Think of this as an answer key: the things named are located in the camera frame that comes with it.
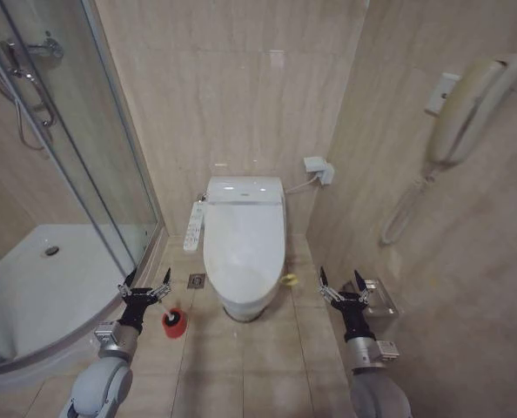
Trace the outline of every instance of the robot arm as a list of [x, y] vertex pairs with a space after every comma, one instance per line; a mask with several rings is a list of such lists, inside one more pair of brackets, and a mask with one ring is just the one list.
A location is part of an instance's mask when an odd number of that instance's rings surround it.
[[358, 418], [412, 418], [409, 401], [403, 390], [385, 373], [386, 364], [399, 357], [391, 341], [377, 340], [363, 315], [369, 291], [355, 272], [361, 293], [336, 292], [328, 286], [324, 268], [320, 268], [319, 291], [344, 318], [344, 339], [352, 358], [351, 397]]
[[146, 308], [160, 302], [170, 291], [170, 270], [164, 283], [152, 289], [119, 285], [127, 305], [119, 320], [102, 322], [94, 334], [100, 342], [97, 361], [79, 374], [59, 418], [111, 418], [125, 400], [133, 373], [130, 364], [143, 331]]

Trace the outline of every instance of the toilet tank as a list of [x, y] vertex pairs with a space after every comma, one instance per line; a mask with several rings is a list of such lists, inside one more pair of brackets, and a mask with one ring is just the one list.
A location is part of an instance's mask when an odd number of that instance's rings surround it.
[[209, 203], [283, 203], [284, 189], [277, 177], [212, 177]]

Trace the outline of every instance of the shower drain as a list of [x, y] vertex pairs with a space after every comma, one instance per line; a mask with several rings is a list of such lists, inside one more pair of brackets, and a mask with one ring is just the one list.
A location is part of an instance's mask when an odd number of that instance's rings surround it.
[[58, 246], [50, 246], [50, 247], [46, 248], [46, 250], [44, 251], [44, 254], [47, 255], [48, 257], [51, 257], [52, 255], [56, 255], [57, 253], [59, 253]]

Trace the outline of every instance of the small white box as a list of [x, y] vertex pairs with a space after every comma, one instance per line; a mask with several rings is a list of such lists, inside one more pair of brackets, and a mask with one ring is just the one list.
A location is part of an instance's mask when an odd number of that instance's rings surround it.
[[306, 172], [323, 172], [326, 169], [326, 160], [322, 157], [305, 157], [303, 162]]

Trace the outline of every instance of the wall-mounted telephone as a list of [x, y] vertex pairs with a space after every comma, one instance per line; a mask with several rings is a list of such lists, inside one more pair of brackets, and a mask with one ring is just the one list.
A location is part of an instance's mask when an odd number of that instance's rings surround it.
[[467, 158], [493, 111], [517, 80], [517, 54], [482, 58], [467, 68], [440, 112], [428, 158], [456, 165]]
[[407, 188], [380, 232], [380, 244], [395, 243], [420, 196], [436, 175], [465, 160], [500, 101], [517, 80], [517, 54], [471, 64], [446, 98], [427, 149], [428, 164]]

